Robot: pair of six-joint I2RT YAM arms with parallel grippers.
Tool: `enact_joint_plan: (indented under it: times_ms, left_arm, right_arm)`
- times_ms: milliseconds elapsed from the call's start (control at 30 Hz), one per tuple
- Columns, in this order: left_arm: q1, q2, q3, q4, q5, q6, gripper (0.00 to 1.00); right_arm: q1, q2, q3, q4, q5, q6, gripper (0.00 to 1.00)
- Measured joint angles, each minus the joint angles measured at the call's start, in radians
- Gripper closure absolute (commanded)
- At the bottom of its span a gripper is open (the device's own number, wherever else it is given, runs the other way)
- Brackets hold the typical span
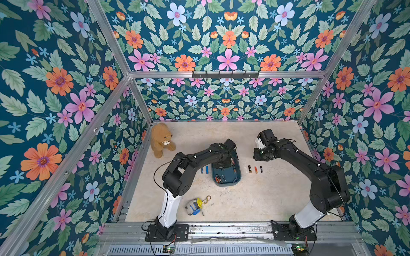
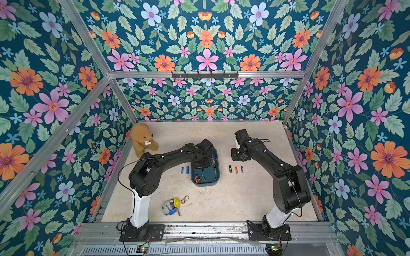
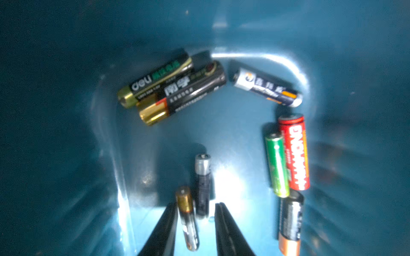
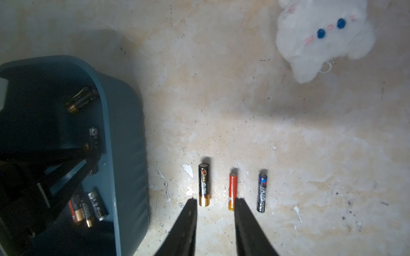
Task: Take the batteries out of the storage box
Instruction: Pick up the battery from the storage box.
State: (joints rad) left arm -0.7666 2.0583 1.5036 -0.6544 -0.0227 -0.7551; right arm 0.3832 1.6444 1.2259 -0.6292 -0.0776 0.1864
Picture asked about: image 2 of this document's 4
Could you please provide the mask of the teal plastic storage box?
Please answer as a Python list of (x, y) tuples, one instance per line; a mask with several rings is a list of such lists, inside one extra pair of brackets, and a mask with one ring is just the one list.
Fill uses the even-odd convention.
[(198, 187), (213, 186), (220, 179), (220, 166), (216, 149), (212, 149), (208, 154), (208, 163), (207, 168), (191, 167), (191, 181)]

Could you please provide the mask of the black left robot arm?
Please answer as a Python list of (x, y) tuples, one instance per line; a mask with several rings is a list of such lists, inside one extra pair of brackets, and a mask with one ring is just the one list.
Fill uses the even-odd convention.
[(130, 224), (136, 229), (148, 223), (148, 208), (151, 195), (158, 189), (162, 174), (177, 165), (190, 162), (192, 167), (206, 168), (210, 165), (211, 151), (208, 140), (195, 145), (184, 145), (163, 154), (144, 153), (130, 172), (130, 188), (133, 193)]

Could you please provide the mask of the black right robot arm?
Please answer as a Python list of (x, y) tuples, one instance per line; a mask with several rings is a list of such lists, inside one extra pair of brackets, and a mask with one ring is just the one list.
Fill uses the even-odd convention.
[(263, 218), (268, 229), (282, 227), (292, 214), (303, 214), (303, 207), (311, 201), (304, 170), (292, 166), (272, 153), (260, 139), (237, 139), (231, 150), (233, 161), (256, 161), (273, 179), (272, 210)]

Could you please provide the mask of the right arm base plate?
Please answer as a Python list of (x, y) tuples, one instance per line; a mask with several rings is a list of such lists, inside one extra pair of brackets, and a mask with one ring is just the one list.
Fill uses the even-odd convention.
[(246, 221), (250, 241), (290, 241), (290, 227), (287, 224), (279, 228), (271, 228), (268, 223), (257, 224)]

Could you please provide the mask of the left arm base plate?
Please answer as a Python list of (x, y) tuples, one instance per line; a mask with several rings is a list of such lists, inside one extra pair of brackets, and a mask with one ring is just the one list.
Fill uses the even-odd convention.
[(140, 228), (125, 224), (121, 229), (121, 242), (158, 242), (162, 241), (165, 225), (145, 224)]

